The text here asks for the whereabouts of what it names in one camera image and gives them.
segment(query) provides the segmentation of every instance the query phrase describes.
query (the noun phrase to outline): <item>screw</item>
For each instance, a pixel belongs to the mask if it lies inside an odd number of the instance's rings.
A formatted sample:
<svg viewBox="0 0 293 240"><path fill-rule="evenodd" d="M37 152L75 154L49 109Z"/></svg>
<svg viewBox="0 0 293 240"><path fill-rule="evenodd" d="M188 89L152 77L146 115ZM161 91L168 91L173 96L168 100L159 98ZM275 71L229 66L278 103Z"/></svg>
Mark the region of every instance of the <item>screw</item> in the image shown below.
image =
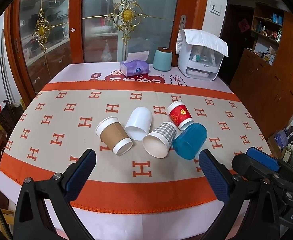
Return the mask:
<svg viewBox="0 0 293 240"><path fill-rule="evenodd" d="M270 184L270 180L268 178L264 178L263 179L263 182L266 184L266 185L269 185Z"/></svg>
<svg viewBox="0 0 293 240"><path fill-rule="evenodd" d="M57 180L57 179L61 178L61 176L62 176L62 174L58 172L58 173L54 173L52 178Z"/></svg>
<svg viewBox="0 0 293 240"><path fill-rule="evenodd" d="M242 180L242 177L240 174L233 174L233 179L236 181L240 181L240 180Z"/></svg>
<svg viewBox="0 0 293 240"><path fill-rule="evenodd" d="M30 177L27 177L27 178L24 179L24 183L25 184L28 184L30 182L31 182L31 178Z"/></svg>

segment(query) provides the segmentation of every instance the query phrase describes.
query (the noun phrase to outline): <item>glass door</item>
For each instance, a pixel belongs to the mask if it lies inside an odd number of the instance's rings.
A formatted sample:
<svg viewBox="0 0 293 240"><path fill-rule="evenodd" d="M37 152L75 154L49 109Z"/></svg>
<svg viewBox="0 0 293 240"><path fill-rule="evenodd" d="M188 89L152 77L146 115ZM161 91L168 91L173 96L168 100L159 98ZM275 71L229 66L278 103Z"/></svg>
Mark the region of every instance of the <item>glass door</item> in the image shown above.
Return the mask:
<svg viewBox="0 0 293 240"><path fill-rule="evenodd" d="M19 28L35 93L71 64L69 0L20 0Z"/></svg>
<svg viewBox="0 0 293 240"><path fill-rule="evenodd" d="M82 0L84 62L120 62L169 47L177 0Z"/></svg>

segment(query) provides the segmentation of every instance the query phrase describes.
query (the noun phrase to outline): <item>teal canister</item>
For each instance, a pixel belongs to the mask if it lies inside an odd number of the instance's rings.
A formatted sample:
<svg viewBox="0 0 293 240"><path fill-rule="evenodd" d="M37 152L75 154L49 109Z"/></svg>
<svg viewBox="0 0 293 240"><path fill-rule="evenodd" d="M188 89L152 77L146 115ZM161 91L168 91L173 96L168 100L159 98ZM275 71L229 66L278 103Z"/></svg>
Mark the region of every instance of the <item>teal canister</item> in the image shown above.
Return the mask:
<svg viewBox="0 0 293 240"><path fill-rule="evenodd" d="M153 68L160 71L171 70L172 50L166 47L158 47L153 60Z"/></svg>

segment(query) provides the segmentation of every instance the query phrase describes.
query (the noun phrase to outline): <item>paper cup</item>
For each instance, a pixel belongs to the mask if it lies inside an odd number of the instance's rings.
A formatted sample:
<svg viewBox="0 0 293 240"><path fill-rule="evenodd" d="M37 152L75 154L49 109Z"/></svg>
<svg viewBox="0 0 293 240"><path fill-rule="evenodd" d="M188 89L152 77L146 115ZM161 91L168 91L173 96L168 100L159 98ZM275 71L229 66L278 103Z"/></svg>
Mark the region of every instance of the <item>paper cup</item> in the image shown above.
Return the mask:
<svg viewBox="0 0 293 240"><path fill-rule="evenodd" d="M117 156L124 154L132 147L131 139L114 116L101 121L95 129L95 133Z"/></svg>
<svg viewBox="0 0 293 240"><path fill-rule="evenodd" d="M145 150L156 158L164 158L176 136L177 127L171 122L164 122L146 135L142 144Z"/></svg>
<svg viewBox="0 0 293 240"><path fill-rule="evenodd" d="M151 127L152 114L145 107L137 107L131 113L128 122L125 125L125 132L128 136L136 141L142 141Z"/></svg>
<svg viewBox="0 0 293 240"><path fill-rule="evenodd" d="M169 105L167 112L171 120L181 131L194 123L191 114L181 100L175 101Z"/></svg>

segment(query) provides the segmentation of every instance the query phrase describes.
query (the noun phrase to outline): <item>purple tissue box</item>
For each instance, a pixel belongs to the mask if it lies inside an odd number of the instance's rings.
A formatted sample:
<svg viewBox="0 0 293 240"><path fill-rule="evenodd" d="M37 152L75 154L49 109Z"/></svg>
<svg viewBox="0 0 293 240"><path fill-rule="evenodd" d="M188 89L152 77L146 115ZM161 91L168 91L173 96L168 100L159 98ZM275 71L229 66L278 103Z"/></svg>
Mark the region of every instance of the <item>purple tissue box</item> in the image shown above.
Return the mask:
<svg viewBox="0 0 293 240"><path fill-rule="evenodd" d="M148 74L149 64L142 60L133 60L128 63L122 61L120 63L120 70L126 77Z"/></svg>

